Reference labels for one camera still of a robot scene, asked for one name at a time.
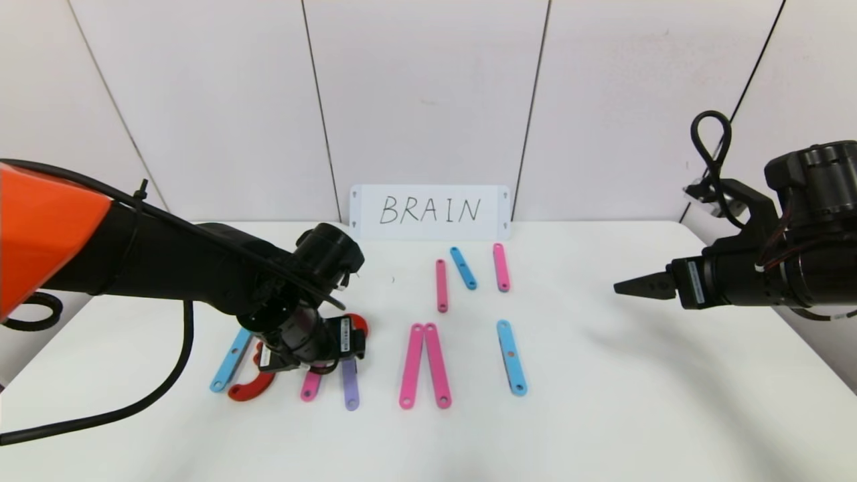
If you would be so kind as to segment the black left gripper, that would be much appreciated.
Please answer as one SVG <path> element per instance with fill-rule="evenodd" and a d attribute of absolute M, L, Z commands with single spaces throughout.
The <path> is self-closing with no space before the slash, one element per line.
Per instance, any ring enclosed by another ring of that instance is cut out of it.
<path fill-rule="evenodd" d="M 281 325 L 281 366 L 321 368 L 343 359 L 364 359 L 366 332 L 349 315 L 323 318 L 316 309 L 300 306 Z"/>

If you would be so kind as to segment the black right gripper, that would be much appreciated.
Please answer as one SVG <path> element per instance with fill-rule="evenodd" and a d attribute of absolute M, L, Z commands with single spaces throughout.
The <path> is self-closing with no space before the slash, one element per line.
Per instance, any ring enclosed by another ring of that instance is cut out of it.
<path fill-rule="evenodd" d="M 678 293 L 685 309 L 786 305 L 783 277 L 756 271 L 756 259 L 752 250 L 716 249 L 711 245 L 698 256 L 674 259 L 668 271 L 617 282 L 613 290 L 656 300 L 675 299 Z"/>

